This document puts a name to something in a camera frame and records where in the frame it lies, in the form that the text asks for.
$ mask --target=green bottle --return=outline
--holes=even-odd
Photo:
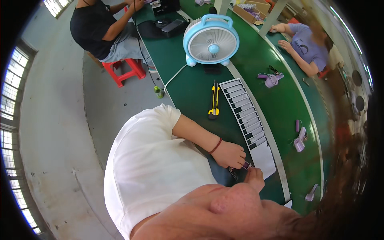
[[[164,97],[163,91],[161,91],[161,89],[158,86],[155,86],[155,93],[156,93],[157,98],[163,98]]]

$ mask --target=person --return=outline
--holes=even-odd
[[[128,11],[116,20],[113,15],[125,6],[129,6]],[[79,0],[70,22],[72,37],[100,62],[143,59],[144,56],[149,71],[156,72],[134,23],[128,22],[143,6],[144,0],[125,0],[113,6],[105,5],[101,0]]]
[[[269,31],[294,35],[291,43],[279,40],[278,44],[309,77],[322,71],[327,65],[330,49],[327,49],[326,40],[329,39],[320,24],[312,23],[307,26],[302,23],[279,23],[273,25]]]
[[[267,239],[292,235],[301,216],[261,200],[260,169],[233,187],[217,184],[207,158],[240,169],[244,149],[223,141],[164,104],[130,118],[118,133],[105,169],[107,210],[125,239]]]

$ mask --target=human hand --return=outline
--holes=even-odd
[[[260,193],[265,186],[263,172],[257,167],[248,168],[248,173],[245,176],[244,182],[250,184],[258,193]]]
[[[135,11],[139,11],[144,6],[144,0],[126,0],[132,1],[131,7],[134,7]]]
[[[276,25],[272,25],[271,28],[269,29],[269,31],[271,33],[277,33],[278,32],[278,27]]]
[[[285,49],[287,53],[291,54],[295,51],[291,44],[285,40],[278,40],[277,43],[281,46],[281,48]]]
[[[128,6],[131,6],[133,4],[134,0],[124,0],[124,2],[126,4],[128,4]]]
[[[244,148],[232,142],[222,141],[212,153],[212,157],[216,160],[219,166],[224,168],[234,167],[240,169],[245,163]]]

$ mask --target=braided red bracelet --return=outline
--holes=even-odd
[[[217,149],[217,147],[220,145],[220,143],[221,143],[222,140],[223,140],[223,139],[220,138],[220,140],[219,140],[219,142],[217,143],[216,147],[215,147],[212,151],[210,151],[208,154],[212,154],[212,153]]]

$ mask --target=green workbench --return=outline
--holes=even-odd
[[[210,7],[208,5],[200,7],[193,1],[187,0],[180,0],[180,5],[192,19],[207,14]],[[320,185],[321,182],[319,151],[314,131],[310,130],[313,126],[308,110],[288,70],[265,40],[232,11],[228,10],[227,15],[232,18],[233,26],[240,38],[240,47],[231,58],[231,62],[251,89],[272,131],[284,164],[293,199],[292,208],[301,214],[306,214],[317,206],[320,193],[317,191],[313,202],[306,202],[304,197],[314,184]],[[177,13],[169,13],[157,19],[164,17],[173,20],[182,19]],[[137,14],[136,21],[139,24],[145,20],[155,19],[150,6],[146,5]],[[182,40],[183,35],[168,39],[143,39],[164,83],[167,83],[186,64]],[[266,72],[269,65],[285,75],[279,85],[273,88],[267,88],[262,80],[256,78],[258,73]],[[219,118],[215,121],[208,120],[208,105],[213,81],[224,82],[234,78],[227,67],[222,66],[221,70],[220,75],[207,75],[201,64],[195,67],[187,66],[169,83],[167,90],[175,107],[179,108],[184,115],[221,136],[225,141],[241,145],[247,153],[246,160],[252,162],[237,121],[222,92],[219,96],[221,100]],[[292,68],[292,70],[296,75],[297,69]],[[296,119],[300,119],[309,130],[305,149],[300,153],[296,152],[291,143],[298,136],[295,132]],[[209,157],[209,163],[219,183],[227,186],[236,183],[228,170],[219,167],[211,157]],[[244,178],[245,174],[246,171],[240,172],[240,178]],[[277,171],[266,179],[265,188],[260,196],[262,199],[270,199],[279,204],[285,203]]]

